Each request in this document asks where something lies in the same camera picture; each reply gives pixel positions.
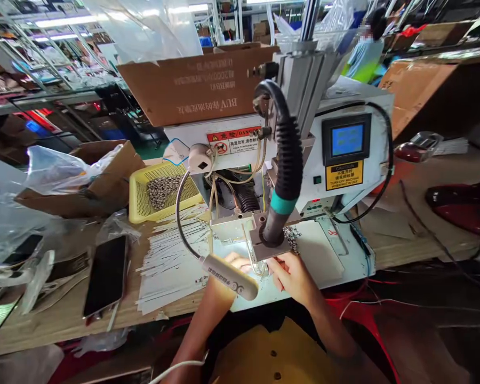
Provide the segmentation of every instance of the yellow fabric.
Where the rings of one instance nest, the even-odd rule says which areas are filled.
[[[278,331],[261,325],[241,334],[219,354],[213,384],[336,382],[327,354],[294,321]]]

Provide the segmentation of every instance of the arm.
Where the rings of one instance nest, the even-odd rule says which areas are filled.
[[[250,269],[248,259],[238,253],[231,253],[225,259],[243,272]],[[171,366],[188,360],[202,360],[206,353],[206,341],[217,324],[224,318],[235,300],[236,293],[217,279],[210,277],[203,299],[192,317],[180,348]],[[197,384],[201,379],[201,367],[183,366],[169,374],[162,384]]]
[[[387,383],[377,366],[363,353],[341,320],[331,312],[302,259],[285,253],[267,260],[274,284],[286,290],[309,311],[327,355],[335,362],[341,382]]]

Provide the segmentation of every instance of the black hose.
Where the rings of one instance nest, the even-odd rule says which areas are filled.
[[[228,180],[242,181],[242,176],[232,171],[222,170],[217,171],[217,173]],[[258,203],[258,199],[256,198],[254,192],[248,186],[242,184],[231,184],[231,186],[236,193],[236,197],[242,212],[245,213],[260,210],[260,204]]]
[[[277,110],[276,139],[278,148],[278,172],[274,194],[262,239],[267,246],[278,246],[283,240],[286,220],[295,208],[300,195],[303,174],[302,143],[297,129],[297,119],[290,116],[283,91],[272,80],[264,80],[254,90],[254,97],[267,95]]]

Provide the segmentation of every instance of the hand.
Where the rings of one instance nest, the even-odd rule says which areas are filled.
[[[308,311],[318,303],[323,303],[322,294],[300,257],[286,252],[278,257],[268,259],[267,265],[279,291],[288,292]]]

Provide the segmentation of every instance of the smartphone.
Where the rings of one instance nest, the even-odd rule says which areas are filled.
[[[85,298],[84,318],[104,310],[123,297],[127,254],[126,236],[117,237],[96,247]]]

